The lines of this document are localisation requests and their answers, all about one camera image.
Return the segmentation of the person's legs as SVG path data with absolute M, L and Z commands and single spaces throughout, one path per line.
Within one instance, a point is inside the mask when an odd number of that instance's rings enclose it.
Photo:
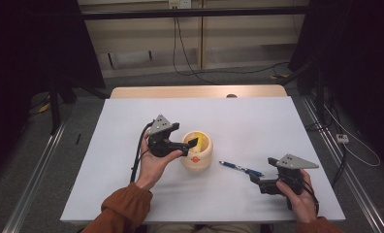
M 152 224 L 147 227 L 147 233 L 260 233 L 258 224 L 228 223 L 228 224 Z

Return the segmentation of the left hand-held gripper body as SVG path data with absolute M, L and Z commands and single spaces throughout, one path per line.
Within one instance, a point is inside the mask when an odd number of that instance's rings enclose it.
M 181 148 L 182 143 L 174 143 L 169 139 L 171 133 L 167 129 L 170 125 L 171 123 L 163 115 L 159 115 L 149 130 L 147 144 L 151 153 L 157 157 L 165 157 Z

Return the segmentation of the person's left hand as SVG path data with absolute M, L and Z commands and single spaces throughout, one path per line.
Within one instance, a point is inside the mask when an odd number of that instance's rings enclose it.
M 143 190 L 151 190 L 162 177 L 167 165 L 182 156 L 181 150 L 174 150 L 164 157 L 157 157 L 149 150 L 148 132 L 144 133 L 141 144 L 141 170 L 135 185 Z

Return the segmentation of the beige ribbed pen holder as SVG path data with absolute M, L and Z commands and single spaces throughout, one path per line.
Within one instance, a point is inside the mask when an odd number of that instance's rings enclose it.
M 183 137 L 183 142 L 194 139 L 194 134 L 200 132 L 204 135 L 202 151 L 200 153 L 193 153 L 189 150 L 187 156 L 181 158 L 182 165 L 191 171 L 203 171 L 206 170 L 212 162 L 213 141 L 211 137 L 202 131 L 192 131 L 187 133 Z

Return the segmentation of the blue pen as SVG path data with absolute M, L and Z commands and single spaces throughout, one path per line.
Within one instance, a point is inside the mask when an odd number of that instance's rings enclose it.
M 221 164 L 222 166 L 225 166 L 225 167 L 228 167 L 228 168 L 231 168 L 231 169 L 235 169 L 235 170 L 238 170 L 238 171 L 241 171 L 241 172 L 244 172 L 245 174 L 253 174 L 255 175 L 256 177 L 264 177 L 264 174 L 262 172 L 259 172 L 259 171 L 256 171 L 256 170 L 252 170 L 252 169 L 249 169 L 249 168 L 245 168 L 245 167 L 241 167 L 237 164 L 234 164 L 234 163 L 230 163 L 230 162 L 227 162 L 227 161 L 218 161 L 219 164 Z

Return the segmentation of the white wall outlet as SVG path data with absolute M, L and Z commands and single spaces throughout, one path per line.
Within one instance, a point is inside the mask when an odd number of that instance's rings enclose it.
M 191 9 L 192 1 L 191 0 L 169 0 L 170 9 Z

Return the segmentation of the wooden table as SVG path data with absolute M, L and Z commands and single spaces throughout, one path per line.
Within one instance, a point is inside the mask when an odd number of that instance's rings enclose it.
M 279 84 L 131 86 L 115 88 L 111 99 L 284 97 L 286 95 L 284 87 Z

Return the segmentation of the beige wooden cabinet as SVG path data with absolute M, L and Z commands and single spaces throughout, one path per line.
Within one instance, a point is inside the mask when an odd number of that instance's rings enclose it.
M 191 9 L 307 6 L 309 0 L 191 0 Z M 82 12 L 172 10 L 169 0 L 78 0 Z M 89 20 L 104 78 L 272 65 L 289 59 L 303 15 Z

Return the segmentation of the white table mat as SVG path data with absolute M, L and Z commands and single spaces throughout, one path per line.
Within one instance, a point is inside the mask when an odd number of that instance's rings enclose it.
M 175 160 L 151 190 L 147 223 L 279 222 L 293 220 L 286 200 L 260 192 L 232 162 L 273 179 L 268 160 L 287 153 L 317 163 L 289 97 L 110 99 L 106 101 L 75 185 L 61 216 L 85 224 L 99 215 L 105 198 L 130 181 L 143 128 L 158 115 L 176 122 L 175 142 L 202 131 L 213 142 L 210 166 L 200 172 Z

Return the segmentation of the yellow highlighter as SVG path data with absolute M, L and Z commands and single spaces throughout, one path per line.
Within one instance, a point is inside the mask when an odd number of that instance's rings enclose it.
M 200 153 L 202 151 L 204 135 L 200 132 L 197 132 L 194 134 L 194 137 L 197 139 L 197 145 L 190 151 L 193 153 Z

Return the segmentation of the person's right hand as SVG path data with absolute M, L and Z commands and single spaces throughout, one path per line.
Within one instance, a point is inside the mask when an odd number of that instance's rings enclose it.
M 310 175 L 301 169 L 303 176 L 304 190 L 297 195 L 286 183 L 277 181 L 277 188 L 289 198 L 297 223 L 308 223 L 317 219 L 316 203 L 314 190 L 311 185 Z

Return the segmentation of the black horizontal bar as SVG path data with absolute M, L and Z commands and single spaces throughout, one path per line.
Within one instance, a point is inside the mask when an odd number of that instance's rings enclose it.
M 172 18 L 172 17 L 234 17 L 234 16 L 280 16 L 303 15 L 308 6 L 266 7 L 266 8 L 223 8 L 223 9 L 180 9 L 119 12 L 84 12 L 84 20 L 135 19 L 135 18 Z

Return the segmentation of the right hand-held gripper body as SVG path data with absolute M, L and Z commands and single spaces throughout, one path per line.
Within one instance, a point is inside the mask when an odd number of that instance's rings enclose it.
M 281 194 L 281 191 L 276 186 L 277 181 L 286 183 L 297 195 L 301 194 L 304 190 L 301 169 L 317 169 L 318 165 L 296 155 L 286 154 L 281 159 L 278 159 L 275 168 L 277 169 L 277 178 L 275 180 L 261 180 L 265 184 L 264 186 L 259 186 L 262 194 Z M 316 210 L 319 210 L 318 201 L 316 203 Z

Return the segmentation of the metal floor rail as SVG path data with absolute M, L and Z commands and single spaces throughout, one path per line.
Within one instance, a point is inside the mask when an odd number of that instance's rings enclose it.
M 304 105 L 311 116 L 313 122 L 319 127 L 319 134 L 325 142 L 331 156 L 337 165 L 341 164 L 341 147 L 336 143 L 335 136 L 328 128 L 324 128 L 323 124 L 318 120 L 315 113 L 315 106 L 310 98 L 303 98 Z M 353 194 L 357 204 L 359 205 L 362 213 L 364 214 L 373 233 L 384 233 L 384 220 L 378 212 L 371 198 L 368 196 L 362 184 L 359 182 L 353 169 L 345 164 L 343 170 L 343 178 L 347 183 L 351 193 Z
M 19 233 L 22 224 L 24 223 L 27 214 L 33 204 L 37 195 L 38 188 L 40 187 L 44 176 L 47 172 L 48 166 L 53 158 L 56 148 L 60 142 L 63 132 L 65 130 L 66 120 L 62 120 L 57 128 L 52 132 L 49 137 L 48 143 L 41 155 L 41 158 L 34 169 L 27 186 L 18 199 L 16 206 L 10 215 L 2 233 Z

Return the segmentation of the black curtain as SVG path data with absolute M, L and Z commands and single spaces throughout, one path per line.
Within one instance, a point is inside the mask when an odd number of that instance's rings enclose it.
M 0 0 L 0 168 L 35 94 L 104 86 L 78 0 Z
M 384 0 L 309 0 L 289 68 L 315 57 L 384 163 Z

